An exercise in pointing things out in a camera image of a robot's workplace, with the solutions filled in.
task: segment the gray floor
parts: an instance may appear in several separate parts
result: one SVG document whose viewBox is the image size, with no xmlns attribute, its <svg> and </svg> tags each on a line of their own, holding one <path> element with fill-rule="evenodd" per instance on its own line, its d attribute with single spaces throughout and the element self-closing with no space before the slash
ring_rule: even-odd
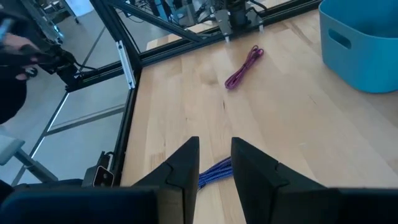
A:
<svg viewBox="0 0 398 224">
<path fill-rule="evenodd" d="M 149 41 L 169 34 L 146 22 L 136 23 L 120 14 L 127 28 L 143 51 Z M 97 13 L 91 12 L 75 24 L 70 17 L 59 24 L 65 35 L 63 48 L 72 52 L 79 62 L 87 61 L 91 67 L 101 67 L 119 60 L 114 40 L 104 29 Z M 40 71 L 37 78 L 28 82 L 28 97 L 17 116 L 2 128 L 17 138 L 26 141 L 23 150 L 31 152 L 65 94 L 65 84 L 56 75 Z M 76 121 L 121 108 L 126 101 L 128 89 L 124 76 L 90 86 L 71 93 L 52 129 Z M 46 137 L 34 159 L 50 169 L 59 179 L 83 178 L 85 169 L 96 164 L 101 151 L 113 151 L 121 123 L 122 113 L 84 124 L 67 131 Z M 12 159 L 0 167 L 0 179 L 12 183 L 22 164 Z M 24 172 L 19 183 L 35 183 L 38 180 Z"/>
</svg>

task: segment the bin handle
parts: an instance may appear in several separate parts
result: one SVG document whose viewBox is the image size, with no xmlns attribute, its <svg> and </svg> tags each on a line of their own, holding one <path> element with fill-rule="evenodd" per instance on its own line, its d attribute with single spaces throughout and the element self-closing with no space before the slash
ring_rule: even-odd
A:
<svg viewBox="0 0 398 224">
<path fill-rule="evenodd" d="M 339 43 L 348 50 L 351 49 L 351 41 L 347 37 L 339 34 L 337 31 L 333 29 L 329 29 L 328 34 L 329 37 L 335 42 Z"/>
<path fill-rule="evenodd" d="M 352 48 L 352 40 L 356 39 L 355 36 L 358 34 L 355 30 L 352 30 L 352 28 L 342 24 L 341 22 L 338 22 L 336 19 L 330 16 L 328 16 L 327 19 L 327 28 L 329 38 L 339 43 L 346 49 Z"/>
</svg>

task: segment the aluminum frame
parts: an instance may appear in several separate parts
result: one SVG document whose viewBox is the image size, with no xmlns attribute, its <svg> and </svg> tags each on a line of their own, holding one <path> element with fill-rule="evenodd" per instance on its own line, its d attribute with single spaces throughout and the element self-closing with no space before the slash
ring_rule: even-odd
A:
<svg viewBox="0 0 398 224">
<path fill-rule="evenodd" d="M 275 7 L 271 7 L 267 11 L 260 12 L 260 17 L 263 20 L 262 24 L 263 26 L 268 26 L 270 24 L 280 22 L 285 19 L 317 9 L 321 1 L 322 0 L 293 0 L 280 4 Z M 123 173 L 124 159 L 126 155 L 126 149 L 131 130 L 132 116 L 136 104 L 137 92 L 139 89 L 142 69 L 145 66 L 152 65 L 154 63 L 161 62 L 168 58 L 172 58 L 184 54 L 186 52 L 222 41 L 224 40 L 224 35 L 221 33 L 220 28 L 218 27 L 205 30 L 198 34 L 183 30 L 174 24 L 169 24 L 168 22 L 158 19 L 157 17 L 154 17 L 153 15 L 150 15 L 148 13 L 142 12 L 137 7 L 131 6 L 120 0 L 90 0 L 90 2 L 95 8 L 101 20 L 104 22 L 105 27 L 109 30 L 109 33 L 111 34 L 114 41 L 115 42 L 121 41 L 124 44 L 125 53 L 127 58 L 129 59 L 131 68 L 134 71 L 134 78 L 136 80 L 135 88 L 129 90 L 126 105 L 123 109 L 124 114 L 121 121 L 117 142 L 114 148 L 114 156 L 110 167 L 111 172 L 115 175 L 114 184 L 120 185 Z M 150 22 L 151 24 L 158 26 L 162 29 L 168 30 L 173 34 L 180 36 L 181 39 L 142 53 L 138 53 L 136 47 L 133 44 L 134 40 L 130 39 L 129 35 L 124 29 L 122 21 L 120 20 L 119 15 L 117 14 L 115 8 L 130 13 L 133 16 L 141 18 L 147 22 Z M 247 32 L 250 32 L 254 29 L 246 29 L 246 30 L 241 30 L 240 32 L 234 32 L 232 35 L 230 35 L 231 41 L 234 38 L 242 34 L 245 34 Z M 97 75 L 84 79 L 78 85 L 67 86 L 67 92 L 79 90 L 122 74 L 123 74 L 122 63 L 114 62 L 97 69 Z M 59 133 L 66 129 L 73 128 L 75 126 L 85 124 L 87 122 L 92 122 L 97 119 L 102 119 L 107 117 L 101 115 L 95 118 L 91 118 L 89 121 L 82 121 L 79 124 L 73 124 L 70 127 L 59 128 L 50 131 L 49 129 L 51 127 L 51 124 L 57 117 L 57 114 L 62 108 L 62 105 L 65 102 L 67 96 L 68 94 L 65 94 L 65 96 L 63 97 L 62 102 L 58 106 L 57 110 L 54 112 L 52 118 L 50 119 L 49 123 L 46 126 L 46 129 L 43 131 L 40 139 L 37 141 L 36 145 L 34 146 L 34 150 L 31 152 L 31 156 L 33 156 L 37 148 L 41 145 L 44 137 L 49 136 L 50 134 Z M 115 113 L 120 113 L 120 111 L 121 110 L 118 109 L 117 111 L 111 111 L 109 114 L 112 115 Z M 20 170 L 18 176 L 21 177 L 22 174 L 23 174 L 23 169 Z M 13 184 L 14 185 L 17 184 L 18 181 L 19 179 L 16 178 Z"/>
<path fill-rule="evenodd" d="M 139 89 L 139 83 L 141 78 L 142 68 L 148 65 L 152 65 L 157 62 L 161 62 L 171 57 L 175 57 L 191 50 L 199 49 L 201 47 L 213 44 L 215 42 L 224 40 L 224 35 L 221 33 L 220 28 L 214 27 L 212 29 L 200 32 L 198 34 L 183 30 L 174 24 L 170 24 L 161 19 L 156 18 L 146 12 L 141 11 L 136 6 L 129 5 L 122 1 L 117 0 L 90 0 L 94 8 L 97 10 L 99 16 L 103 20 L 106 28 L 113 36 L 115 42 L 123 41 L 126 45 L 126 49 L 130 50 L 130 54 L 134 54 L 134 57 L 130 57 L 131 63 L 135 64 L 140 69 L 134 69 L 134 76 L 136 78 L 136 88 L 130 90 L 127 98 L 125 112 L 123 114 L 122 124 L 119 130 L 118 140 L 114 149 L 114 157 L 111 163 L 111 172 L 115 175 L 114 184 L 120 185 L 124 159 L 126 156 L 127 145 L 131 130 L 131 121 L 134 113 L 134 107 L 136 103 L 137 92 Z M 263 20 L 263 26 L 283 21 L 285 19 L 306 13 L 308 11 L 317 9 L 322 0 L 293 0 L 275 7 L 271 7 L 266 11 L 260 12 L 260 17 Z M 169 44 L 165 44 L 160 47 L 145 51 L 143 53 L 137 53 L 137 50 L 132 44 L 132 40 L 127 35 L 126 31 L 121 28 L 121 21 L 113 16 L 116 9 L 120 9 L 126 13 L 130 13 L 142 20 L 145 20 L 155 26 L 165 29 L 175 35 L 181 37 L 180 40 L 176 40 Z M 234 32 L 230 35 L 231 40 L 240 36 L 244 33 L 250 32 L 257 28 L 241 30 L 240 32 Z M 120 62 L 113 63 L 109 66 L 121 66 Z"/>
</svg>

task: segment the metal bracket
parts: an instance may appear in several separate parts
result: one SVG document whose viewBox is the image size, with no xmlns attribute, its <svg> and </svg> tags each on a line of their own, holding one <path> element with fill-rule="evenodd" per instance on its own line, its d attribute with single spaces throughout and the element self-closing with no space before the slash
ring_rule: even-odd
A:
<svg viewBox="0 0 398 224">
<path fill-rule="evenodd" d="M 103 151 L 99 156 L 97 165 L 86 170 L 82 187 L 112 187 L 114 175 L 108 171 L 109 161 L 111 160 L 109 153 Z"/>
<path fill-rule="evenodd" d="M 250 10 L 246 13 L 248 18 L 248 24 L 245 26 L 244 29 L 233 29 L 229 22 L 229 12 L 226 9 L 222 9 L 219 11 L 214 12 L 214 16 L 216 17 L 216 21 L 218 23 L 218 27 L 221 30 L 221 33 L 224 35 L 225 41 L 227 43 L 230 42 L 230 36 L 233 34 L 239 34 L 244 32 L 245 30 L 257 28 L 261 33 L 264 32 L 264 22 L 262 21 L 261 17 L 256 14 L 253 10 Z"/>
<path fill-rule="evenodd" d="M 51 183 L 58 181 L 58 178 L 51 173 L 46 167 L 41 163 L 33 160 L 26 152 L 21 148 L 14 154 L 15 158 L 21 161 L 25 168 L 29 170 L 36 178 L 38 178 L 43 183 Z"/>
<path fill-rule="evenodd" d="M 126 48 L 121 40 L 119 42 L 116 42 L 116 47 L 118 48 L 124 76 L 126 76 L 127 80 L 127 85 L 129 87 L 129 90 L 131 90 L 136 87 L 136 79 L 133 75 L 134 72 L 132 71 L 129 55 L 127 54 Z"/>
</svg>

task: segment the metal pole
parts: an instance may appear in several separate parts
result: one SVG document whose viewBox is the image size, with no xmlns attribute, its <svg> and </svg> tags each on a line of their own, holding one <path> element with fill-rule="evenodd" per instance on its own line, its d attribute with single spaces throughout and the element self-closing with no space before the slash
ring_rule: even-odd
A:
<svg viewBox="0 0 398 224">
<path fill-rule="evenodd" d="M 133 16 L 136 16 L 142 20 L 145 20 L 157 27 L 165 29 L 175 35 L 178 35 L 185 39 L 191 40 L 192 42 L 202 41 L 202 38 L 200 36 L 198 36 L 196 33 L 192 32 L 190 30 L 183 30 L 181 27 L 176 26 L 175 24 L 165 22 L 162 19 L 159 19 L 158 17 L 156 17 L 154 15 L 151 15 L 147 12 L 144 12 L 143 10 L 140 10 L 136 6 L 132 6 L 130 4 L 127 4 L 127 3 L 121 2 L 121 1 L 109 1 L 109 4 L 120 9 L 120 10 L 131 13 Z"/>
<path fill-rule="evenodd" d="M 39 10 L 33 5 L 36 3 L 32 3 L 27 0 L 21 0 L 21 3 L 24 5 L 32 18 L 36 21 L 37 25 L 39 25 L 39 27 L 43 30 L 43 32 L 49 39 L 52 39 L 54 41 L 57 41 L 58 38 L 63 39 L 63 35 L 55 30 L 54 27 L 50 26 L 49 21 L 46 21 L 43 18 L 44 15 L 41 15 Z"/>
<path fill-rule="evenodd" d="M 155 5 L 157 8 L 157 11 L 159 12 L 160 18 L 162 18 L 164 21 L 169 21 L 169 18 L 167 18 L 166 12 L 164 11 L 163 5 L 162 5 L 162 0 L 155 0 Z"/>
<path fill-rule="evenodd" d="M 118 48 L 120 61 L 122 62 L 124 75 L 126 76 L 127 80 L 127 85 L 129 87 L 129 90 L 132 90 L 136 87 L 136 79 L 134 78 L 132 72 L 129 55 L 124 48 L 123 41 L 120 40 L 119 42 L 116 42 L 116 47 Z"/>
<path fill-rule="evenodd" d="M 55 119 L 57 118 L 60 110 L 62 109 L 63 105 L 65 104 L 65 101 L 68 98 L 69 93 L 65 93 L 61 102 L 59 103 L 57 109 L 55 110 L 54 114 L 52 115 L 52 117 L 50 118 L 50 121 L 47 123 L 45 129 L 43 130 L 42 134 L 40 135 L 39 139 L 37 140 L 36 144 L 34 145 L 32 151 L 30 152 L 30 156 L 34 157 L 35 153 L 37 152 L 37 150 L 39 149 L 39 147 L 41 146 L 41 144 L 43 143 L 43 140 L 45 138 L 45 133 L 47 133 L 48 130 L 50 130 L 51 125 L 54 123 Z M 19 181 L 22 178 L 22 175 L 24 174 L 26 170 L 26 167 L 22 166 L 21 169 L 19 170 L 17 176 L 15 177 L 15 179 L 12 181 L 12 186 L 16 186 Z"/>
<path fill-rule="evenodd" d="M 139 53 L 135 49 L 127 32 L 124 30 L 124 27 L 121 24 L 122 22 L 118 19 L 119 14 L 116 12 L 115 8 L 101 0 L 90 0 L 90 2 L 104 22 L 105 27 L 109 30 L 114 41 L 119 42 L 121 40 L 123 42 L 129 56 L 132 69 L 136 71 L 141 70 L 142 65 Z"/>
<path fill-rule="evenodd" d="M 69 15 L 75 18 L 76 23 L 79 23 L 76 14 L 73 12 L 72 8 L 69 6 L 66 0 L 60 0 L 60 1 L 62 2 L 62 5 L 65 7 L 65 9 L 69 12 Z"/>
<path fill-rule="evenodd" d="M 17 150 L 14 156 L 25 165 L 25 168 L 29 170 L 36 178 L 43 183 L 56 182 L 58 178 L 52 174 L 47 168 L 41 163 L 34 161 L 26 152 L 21 148 Z"/>
</svg>

